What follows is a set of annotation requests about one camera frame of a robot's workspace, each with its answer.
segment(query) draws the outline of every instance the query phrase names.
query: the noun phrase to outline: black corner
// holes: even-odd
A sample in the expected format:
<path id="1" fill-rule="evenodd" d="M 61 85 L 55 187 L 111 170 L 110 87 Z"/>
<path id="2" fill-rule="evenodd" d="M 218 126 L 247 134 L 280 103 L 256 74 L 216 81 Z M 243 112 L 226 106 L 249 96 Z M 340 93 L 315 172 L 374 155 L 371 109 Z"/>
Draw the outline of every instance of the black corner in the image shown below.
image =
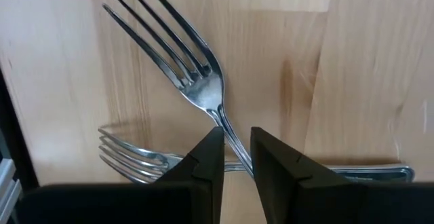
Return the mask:
<path id="1" fill-rule="evenodd" d="M 149 185 L 52 185 L 25 195 L 27 223 L 195 223 L 220 221 L 224 136 L 214 128 L 175 168 Z"/>
<path id="2" fill-rule="evenodd" d="M 261 128 L 252 128 L 250 142 L 254 178 L 268 223 L 351 223 L 363 187 Z"/>

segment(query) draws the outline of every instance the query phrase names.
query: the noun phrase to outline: light wood panel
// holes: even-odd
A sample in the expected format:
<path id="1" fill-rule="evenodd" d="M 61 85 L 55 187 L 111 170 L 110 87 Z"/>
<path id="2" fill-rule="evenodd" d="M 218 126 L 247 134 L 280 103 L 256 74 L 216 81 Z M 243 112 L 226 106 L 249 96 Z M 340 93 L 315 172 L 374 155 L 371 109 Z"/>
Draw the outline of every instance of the light wood panel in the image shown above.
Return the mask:
<path id="1" fill-rule="evenodd" d="M 433 21 L 434 0 L 331 0 L 305 145 L 309 155 L 356 164 L 411 162 L 402 156 L 423 151 L 416 132 L 404 141 L 398 135 L 406 116 L 413 117 L 403 109 L 417 112 L 410 94 L 418 89 L 412 86 L 418 65 L 429 67 L 433 58 Z"/>
<path id="2" fill-rule="evenodd" d="M 246 147 L 261 126 L 322 162 L 403 161 L 434 178 L 433 0 L 170 1 L 219 58 Z M 174 153 L 213 126 L 101 3 L 149 39 L 115 0 L 0 0 L 1 70 L 42 184 L 125 181 L 99 160 L 99 126 Z M 254 182 L 226 174 L 222 223 L 264 222 Z"/>

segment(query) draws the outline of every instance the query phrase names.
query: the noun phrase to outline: black edge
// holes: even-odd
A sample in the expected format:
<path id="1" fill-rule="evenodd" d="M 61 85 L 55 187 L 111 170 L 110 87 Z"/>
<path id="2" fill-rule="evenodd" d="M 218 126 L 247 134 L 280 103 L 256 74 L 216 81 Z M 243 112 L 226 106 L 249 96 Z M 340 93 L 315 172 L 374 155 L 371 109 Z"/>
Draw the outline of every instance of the black edge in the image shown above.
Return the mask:
<path id="1" fill-rule="evenodd" d="M 43 186 L 17 207 L 20 224 L 192 223 L 191 184 Z"/>
<path id="2" fill-rule="evenodd" d="M 224 181 L 224 132 L 213 128 L 173 169 L 157 182 L 191 181 L 196 183 L 193 206 L 195 223 L 219 223 Z"/>

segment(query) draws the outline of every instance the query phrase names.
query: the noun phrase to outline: fork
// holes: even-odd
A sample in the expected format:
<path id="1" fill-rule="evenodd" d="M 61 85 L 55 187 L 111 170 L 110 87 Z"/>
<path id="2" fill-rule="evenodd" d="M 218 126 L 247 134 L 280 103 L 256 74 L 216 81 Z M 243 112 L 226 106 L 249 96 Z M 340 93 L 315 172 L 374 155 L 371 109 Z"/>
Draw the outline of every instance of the fork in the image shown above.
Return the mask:
<path id="1" fill-rule="evenodd" d="M 118 0 L 120 4 L 145 28 L 153 39 L 167 52 L 170 58 L 176 63 L 181 70 L 182 77 L 177 75 L 173 68 L 164 60 L 164 58 L 155 51 L 151 45 L 146 42 L 132 27 L 124 21 L 114 10 L 107 4 L 103 8 L 110 16 L 125 30 L 128 35 L 151 57 L 153 62 L 163 71 L 164 75 L 169 78 L 173 85 L 178 88 L 181 94 L 193 105 L 207 113 L 217 124 L 223 127 L 224 133 L 229 145 L 243 164 L 248 174 L 253 177 L 252 159 L 250 154 L 245 150 L 238 136 L 226 116 L 224 108 L 224 79 L 222 69 L 217 58 L 212 53 L 210 47 L 199 35 L 199 33 L 189 24 L 167 0 L 159 0 L 166 8 L 175 21 L 182 27 L 184 32 L 190 37 L 193 43 L 198 47 L 206 59 L 206 63 L 199 62 L 197 57 L 186 46 L 186 44 L 177 36 L 177 34 L 159 17 L 152 7 L 145 0 L 138 0 L 147 12 L 159 23 L 164 31 L 176 43 L 180 50 L 188 58 L 194 69 L 187 67 L 186 62 L 164 41 L 156 31 L 146 21 L 140 17 L 124 0 Z"/>
<path id="2" fill-rule="evenodd" d="M 183 155 L 174 153 L 141 149 L 102 128 L 98 131 L 102 134 L 100 136 L 102 144 L 98 147 L 101 150 L 100 158 L 133 183 L 152 183 L 184 158 Z M 125 169 L 141 177 L 134 176 Z M 244 170 L 244 166 L 238 161 L 224 163 L 225 172 Z"/>
<path id="3" fill-rule="evenodd" d="M 178 164 L 184 156 L 141 149 L 100 128 L 101 159 L 133 183 L 152 183 Z M 352 181 L 411 182 L 414 171 L 402 164 L 379 166 L 328 166 L 330 170 Z M 226 161 L 224 171 L 244 171 L 244 166 Z"/>

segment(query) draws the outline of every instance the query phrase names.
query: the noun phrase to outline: fork neck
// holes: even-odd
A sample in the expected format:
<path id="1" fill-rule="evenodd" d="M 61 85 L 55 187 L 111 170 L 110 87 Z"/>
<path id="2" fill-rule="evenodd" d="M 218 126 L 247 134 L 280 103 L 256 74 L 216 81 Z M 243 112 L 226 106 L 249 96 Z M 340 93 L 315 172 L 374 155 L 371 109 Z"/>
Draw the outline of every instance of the fork neck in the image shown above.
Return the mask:
<path id="1" fill-rule="evenodd" d="M 250 157 L 250 154 L 245 150 L 242 142 L 235 134 L 235 131 L 228 117 L 226 116 L 226 111 L 224 110 L 224 107 L 220 105 L 217 110 L 209 110 L 207 112 L 208 115 L 210 115 L 212 119 L 216 122 L 217 126 L 221 126 L 223 128 L 229 145 L 239 158 L 239 161 L 245 167 L 246 171 L 253 178 L 252 159 Z"/>

